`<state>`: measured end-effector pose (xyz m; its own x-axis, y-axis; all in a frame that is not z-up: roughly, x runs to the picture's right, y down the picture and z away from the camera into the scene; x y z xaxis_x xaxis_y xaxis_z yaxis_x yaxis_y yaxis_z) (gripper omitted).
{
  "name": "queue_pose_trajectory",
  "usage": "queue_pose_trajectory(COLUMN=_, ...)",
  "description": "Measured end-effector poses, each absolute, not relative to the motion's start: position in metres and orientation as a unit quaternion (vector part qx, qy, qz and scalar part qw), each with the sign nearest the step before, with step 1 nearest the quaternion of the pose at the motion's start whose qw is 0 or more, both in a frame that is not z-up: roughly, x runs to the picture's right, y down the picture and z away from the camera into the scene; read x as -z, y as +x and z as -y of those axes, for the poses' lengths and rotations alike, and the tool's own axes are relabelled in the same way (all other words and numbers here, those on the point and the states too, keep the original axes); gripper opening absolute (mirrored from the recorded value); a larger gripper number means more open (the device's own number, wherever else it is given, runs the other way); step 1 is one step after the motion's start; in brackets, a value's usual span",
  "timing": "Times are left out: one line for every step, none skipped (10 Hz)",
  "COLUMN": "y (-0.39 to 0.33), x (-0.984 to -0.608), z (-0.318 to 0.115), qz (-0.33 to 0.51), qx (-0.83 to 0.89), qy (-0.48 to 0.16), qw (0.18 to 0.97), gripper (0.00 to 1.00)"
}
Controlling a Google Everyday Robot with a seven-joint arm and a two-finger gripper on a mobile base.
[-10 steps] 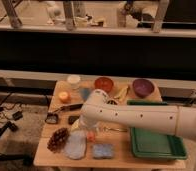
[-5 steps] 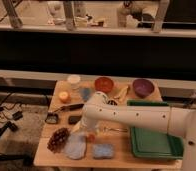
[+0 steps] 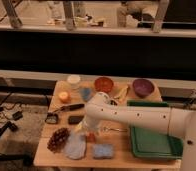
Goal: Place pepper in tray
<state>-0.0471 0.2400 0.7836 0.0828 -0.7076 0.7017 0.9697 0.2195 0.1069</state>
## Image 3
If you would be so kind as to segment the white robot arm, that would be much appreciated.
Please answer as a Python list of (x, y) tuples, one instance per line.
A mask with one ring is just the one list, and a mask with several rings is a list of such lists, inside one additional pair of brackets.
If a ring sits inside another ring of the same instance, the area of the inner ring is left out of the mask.
[(96, 132), (102, 120), (125, 123), (184, 140), (180, 171), (196, 171), (196, 110), (172, 107), (115, 106), (104, 92), (85, 104), (83, 120), (75, 131)]

